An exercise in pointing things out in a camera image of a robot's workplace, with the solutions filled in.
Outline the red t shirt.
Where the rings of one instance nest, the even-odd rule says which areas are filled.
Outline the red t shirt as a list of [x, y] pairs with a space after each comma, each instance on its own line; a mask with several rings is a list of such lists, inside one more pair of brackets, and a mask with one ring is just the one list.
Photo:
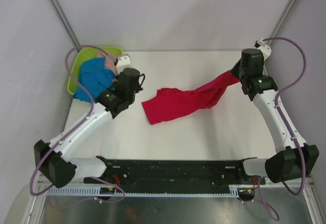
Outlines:
[[234, 77], [230, 71], [226, 71], [194, 90], [159, 89], [155, 97], [142, 102], [142, 107], [151, 125], [172, 121], [188, 116], [200, 109], [214, 107], [226, 89], [238, 82], [238, 78]]

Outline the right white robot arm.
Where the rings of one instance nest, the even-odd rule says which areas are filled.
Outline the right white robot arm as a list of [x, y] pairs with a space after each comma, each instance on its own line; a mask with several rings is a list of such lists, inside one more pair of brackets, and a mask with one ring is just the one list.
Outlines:
[[235, 179], [241, 184], [247, 184], [254, 175], [268, 177], [274, 183], [306, 177], [319, 156], [318, 148], [307, 144], [289, 118], [273, 78], [263, 74], [264, 58], [260, 49], [244, 49], [231, 70], [239, 78], [243, 93], [263, 116], [276, 151], [271, 158], [245, 159], [235, 171]]

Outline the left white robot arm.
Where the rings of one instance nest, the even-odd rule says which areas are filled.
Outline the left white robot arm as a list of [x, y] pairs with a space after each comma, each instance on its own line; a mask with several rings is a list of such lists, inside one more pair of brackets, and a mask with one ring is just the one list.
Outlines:
[[142, 91], [145, 75], [135, 68], [125, 68], [112, 88], [103, 91], [90, 108], [90, 112], [70, 129], [49, 142], [39, 140], [34, 145], [36, 169], [53, 186], [62, 188], [74, 179], [95, 177], [101, 183], [112, 179], [113, 171], [100, 157], [75, 158], [79, 147], [99, 128], [128, 109], [136, 93]]

